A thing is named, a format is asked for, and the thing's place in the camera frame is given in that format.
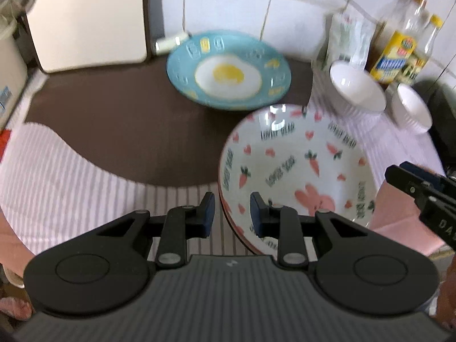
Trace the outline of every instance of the pink cloth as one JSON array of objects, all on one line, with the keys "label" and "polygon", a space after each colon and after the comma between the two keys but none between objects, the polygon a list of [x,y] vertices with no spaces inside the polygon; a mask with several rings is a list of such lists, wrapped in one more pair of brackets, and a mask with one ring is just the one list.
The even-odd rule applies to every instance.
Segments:
[{"label": "pink cloth", "polygon": [[419,215],[411,196],[384,181],[369,229],[429,256],[445,243],[419,220]]}]

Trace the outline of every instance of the brown countertop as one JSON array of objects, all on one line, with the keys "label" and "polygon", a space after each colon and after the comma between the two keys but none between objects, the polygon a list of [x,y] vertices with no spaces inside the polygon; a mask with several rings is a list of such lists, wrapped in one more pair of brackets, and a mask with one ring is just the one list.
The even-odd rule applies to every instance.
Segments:
[{"label": "brown countertop", "polygon": [[[288,60],[291,88],[281,102],[305,105],[310,64]],[[158,57],[143,66],[51,75],[26,122],[48,126],[115,175],[156,186],[194,186],[217,180],[225,140],[247,113],[190,101],[168,80],[166,57]]]}]

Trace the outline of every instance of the bowl rim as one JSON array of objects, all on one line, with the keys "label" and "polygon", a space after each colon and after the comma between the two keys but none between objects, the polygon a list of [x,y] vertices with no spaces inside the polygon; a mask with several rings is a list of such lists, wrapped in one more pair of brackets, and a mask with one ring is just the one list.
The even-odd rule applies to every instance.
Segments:
[{"label": "bowl rim", "polygon": [[[418,99],[419,103],[421,104],[421,106],[423,106],[423,108],[424,108],[425,111],[426,111],[426,115],[428,116],[428,119],[429,119],[429,121],[430,121],[430,125],[427,125],[427,124],[422,123],[419,119],[416,118],[416,116],[415,116],[414,114],[412,114],[412,113],[409,112],[409,109],[407,109],[407,107],[406,107],[406,106],[404,105],[404,103],[402,102],[402,96],[401,96],[400,93],[399,93],[399,90],[400,90],[401,88],[406,88],[407,90],[410,90],[410,91],[414,94],[414,96]],[[395,94],[394,94],[394,95],[398,98],[398,100],[399,100],[399,102],[401,103],[402,107],[404,107],[405,111],[407,112],[407,115],[408,115],[414,122],[417,122],[417,123],[419,124],[419,126],[425,128],[425,129],[427,129],[427,130],[429,130],[429,129],[432,127],[432,123],[433,123],[433,121],[432,121],[432,116],[431,116],[431,114],[430,114],[430,111],[429,111],[429,109],[428,109],[426,103],[425,103],[424,100],[421,98],[421,96],[419,95],[419,93],[416,92],[411,86],[406,85],[406,84],[404,84],[404,83],[400,83],[400,84],[398,85],[398,88],[397,88],[397,90],[395,91]]]},{"label": "bowl rim", "polygon": [[332,80],[332,75],[331,75],[331,71],[332,71],[332,68],[335,67],[335,66],[345,66],[345,67],[350,67],[350,68],[353,68],[354,70],[358,70],[359,71],[359,68],[356,68],[354,66],[351,66],[350,64],[348,64],[346,61],[343,61],[343,60],[336,60],[335,62],[333,62],[331,64],[331,67],[329,68],[329,80],[331,81],[331,84],[332,86],[334,87],[334,89],[336,90],[336,92],[339,94],[339,96],[341,96],[345,101],[349,102],[352,106],[354,107],[357,107],[357,108],[360,108],[362,109],[363,111],[365,111],[366,113],[370,113],[370,114],[381,114],[385,111],[386,109],[386,105],[387,105],[387,102],[386,102],[386,96],[385,96],[385,92],[384,90],[381,88],[381,86],[373,79],[373,77],[371,77],[371,75],[363,69],[363,71],[359,71],[360,73],[362,73],[363,76],[367,77],[368,79],[370,79],[372,81],[372,83],[375,85],[375,87],[380,91],[380,93],[382,94],[382,99],[383,99],[383,102],[384,102],[384,107],[382,110],[380,111],[376,111],[376,110],[372,110],[372,109],[369,109],[369,108],[366,108],[366,107],[363,107],[362,105],[360,104],[355,104],[353,101],[351,101],[348,97],[345,96],[345,94],[341,93],[336,84],[334,83],[334,81]]}]

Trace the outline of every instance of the yellow label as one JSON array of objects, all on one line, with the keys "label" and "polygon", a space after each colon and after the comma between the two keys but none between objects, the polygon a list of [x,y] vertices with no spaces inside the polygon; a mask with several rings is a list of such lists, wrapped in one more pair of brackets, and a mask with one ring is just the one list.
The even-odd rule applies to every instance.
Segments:
[{"label": "yellow label", "polygon": [[428,59],[420,58],[416,53],[412,53],[407,59],[405,66],[402,67],[396,80],[407,85],[414,84],[416,77],[419,75],[423,67],[426,65]]},{"label": "yellow label", "polygon": [[208,53],[209,51],[211,51],[211,43],[207,37],[203,37],[200,40],[200,46],[201,46],[201,51],[205,54]]},{"label": "yellow label", "polygon": [[372,77],[385,84],[393,82],[415,47],[416,41],[413,37],[396,31],[372,68]]}]

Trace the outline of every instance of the bunny print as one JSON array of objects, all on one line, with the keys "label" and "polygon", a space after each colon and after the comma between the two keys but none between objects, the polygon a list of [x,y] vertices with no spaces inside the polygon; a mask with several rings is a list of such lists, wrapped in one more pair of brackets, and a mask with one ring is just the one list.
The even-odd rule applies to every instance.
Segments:
[{"label": "bunny print", "polygon": [[334,200],[327,195],[318,194],[317,189],[312,184],[306,184],[306,191],[295,191],[297,201],[309,211],[309,216],[315,216],[315,212],[320,208],[334,211],[336,206]]}]

